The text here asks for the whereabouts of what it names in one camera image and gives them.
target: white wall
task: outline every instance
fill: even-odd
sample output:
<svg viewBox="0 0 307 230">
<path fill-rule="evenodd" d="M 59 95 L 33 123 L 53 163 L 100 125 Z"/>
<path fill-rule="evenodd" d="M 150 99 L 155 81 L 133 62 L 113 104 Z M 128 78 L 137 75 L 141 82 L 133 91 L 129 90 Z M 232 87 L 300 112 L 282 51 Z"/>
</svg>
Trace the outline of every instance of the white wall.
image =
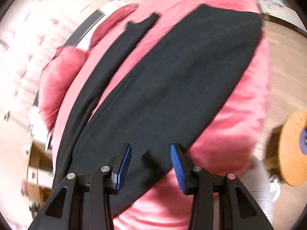
<svg viewBox="0 0 307 230">
<path fill-rule="evenodd" d="M 0 211 L 6 220 L 27 226 L 32 221 L 29 200 L 20 191 L 28 163 L 23 147 L 30 143 L 24 129 L 0 118 Z"/>
</svg>

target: triangular cutout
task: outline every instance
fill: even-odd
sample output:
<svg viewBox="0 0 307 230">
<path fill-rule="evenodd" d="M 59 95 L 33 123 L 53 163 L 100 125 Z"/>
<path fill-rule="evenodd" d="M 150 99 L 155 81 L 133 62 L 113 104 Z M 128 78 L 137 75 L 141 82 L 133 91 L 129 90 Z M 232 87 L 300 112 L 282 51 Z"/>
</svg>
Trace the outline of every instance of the triangular cutout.
<svg viewBox="0 0 307 230">
<path fill-rule="evenodd" d="M 239 204 L 239 212 L 240 217 L 242 219 L 248 218 L 248 217 L 254 217 L 257 215 L 256 210 L 254 207 L 250 204 L 249 200 L 245 196 L 245 194 L 241 191 L 240 188 L 236 188 L 235 192 L 237 194 L 237 200 Z"/>
<path fill-rule="evenodd" d="M 47 208 L 45 215 L 58 219 L 62 217 L 66 193 L 67 188 L 63 187 Z"/>
</svg>

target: wrinkled pink fabric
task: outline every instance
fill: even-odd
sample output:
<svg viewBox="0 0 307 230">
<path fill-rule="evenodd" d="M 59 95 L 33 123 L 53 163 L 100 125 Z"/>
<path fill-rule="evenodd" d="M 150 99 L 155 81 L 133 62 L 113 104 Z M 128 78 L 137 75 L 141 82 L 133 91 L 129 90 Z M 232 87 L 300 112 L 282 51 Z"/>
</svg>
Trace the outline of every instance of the wrinkled pink fabric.
<svg viewBox="0 0 307 230">
<path fill-rule="evenodd" d="M 140 22 L 152 12 L 161 15 L 155 27 L 147 33 L 113 76 L 99 105 L 149 50 L 201 3 L 225 9 L 258 12 L 254 0 L 154 0 L 141 5 L 97 44 L 68 89 L 53 133 L 54 160 L 70 109 L 79 91 L 108 47 L 125 30 L 127 22 Z M 268 108 L 268 55 L 268 43 L 265 36 L 262 36 L 249 67 L 232 95 L 188 151 L 197 165 L 216 174 L 240 174 L 249 167 Z M 191 202 L 192 197 L 183 195 L 179 190 L 174 170 L 171 170 L 130 208 L 116 217 L 114 225 L 118 230 L 186 230 Z"/>
<path fill-rule="evenodd" d="M 87 51 L 75 47 L 60 47 L 42 72 L 38 109 L 50 132 L 53 131 L 65 94 L 86 59 Z"/>
<path fill-rule="evenodd" d="M 138 4 L 127 4 L 118 10 L 114 11 L 108 16 L 95 30 L 92 35 L 89 50 L 92 50 L 94 46 L 120 21 L 124 20 L 128 15 L 138 8 Z"/>
</svg>

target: dark clothing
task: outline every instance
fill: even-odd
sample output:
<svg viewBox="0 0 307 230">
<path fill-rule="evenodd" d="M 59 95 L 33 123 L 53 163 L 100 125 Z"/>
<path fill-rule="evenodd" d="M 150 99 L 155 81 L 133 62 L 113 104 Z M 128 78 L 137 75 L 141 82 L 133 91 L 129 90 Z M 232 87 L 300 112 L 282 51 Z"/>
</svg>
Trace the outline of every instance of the dark clothing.
<svg viewBox="0 0 307 230">
<path fill-rule="evenodd" d="M 253 57 L 261 25 L 256 13 L 200 5 L 139 61 L 86 124 L 119 65 L 108 73 L 96 67 L 70 113 L 53 187 L 68 172 L 83 175 L 108 164 L 130 143 L 124 188 L 111 197 L 113 215 L 122 212 L 171 170 L 171 144 L 188 149 L 223 106 Z M 122 39 L 126 32 L 108 51 L 132 45 Z M 113 65 L 122 52 L 108 51 L 100 62 Z"/>
</svg>

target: silver screw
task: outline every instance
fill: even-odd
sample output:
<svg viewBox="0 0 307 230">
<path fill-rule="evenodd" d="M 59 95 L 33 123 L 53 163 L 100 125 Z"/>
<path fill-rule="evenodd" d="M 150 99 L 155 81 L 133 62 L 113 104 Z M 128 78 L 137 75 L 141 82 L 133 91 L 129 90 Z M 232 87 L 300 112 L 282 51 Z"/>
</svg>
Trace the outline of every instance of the silver screw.
<svg viewBox="0 0 307 230">
<path fill-rule="evenodd" d="M 107 165 L 101 167 L 102 172 L 108 172 L 109 170 L 110 170 L 110 167 Z"/>
<path fill-rule="evenodd" d="M 227 175 L 227 178 L 230 179 L 230 180 L 234 180 L 234 179 L 236 178 L 236 176 L 235 176 L 235 174 L 233 174 L 233 173 L 229 173 L 229 174 Z"/>
<path fill-rule="evenodd" d="M 193 167 L 193 170 L 196 171 L 196 172 L 201 172 L 202 169 L 203 169 L 203 168 L 202 168 L 201 166 L 194 166 L 194 167 Z"/>
<path fill-rule="evenodd" d="M 76 177 L 75 173 L 69 173 L 69 174 L 67 175 L 67 179 L 69 179 L 69 180 L 71 180 L 71 179 L 73 179 L 73 178 L 75 178 L 75 177 Z"/>
</svg>

